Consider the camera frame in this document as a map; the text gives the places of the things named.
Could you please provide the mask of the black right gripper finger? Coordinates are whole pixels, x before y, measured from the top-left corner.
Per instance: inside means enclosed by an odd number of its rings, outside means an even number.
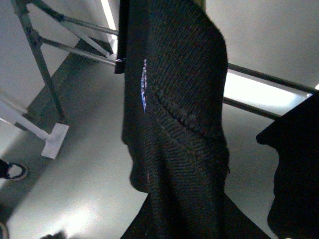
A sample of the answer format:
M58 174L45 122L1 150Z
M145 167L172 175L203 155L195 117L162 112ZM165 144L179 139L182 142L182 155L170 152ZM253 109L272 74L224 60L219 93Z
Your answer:
M319 95L314 94L256 136L276 150L274 200L267 222L280 239L319 237Z

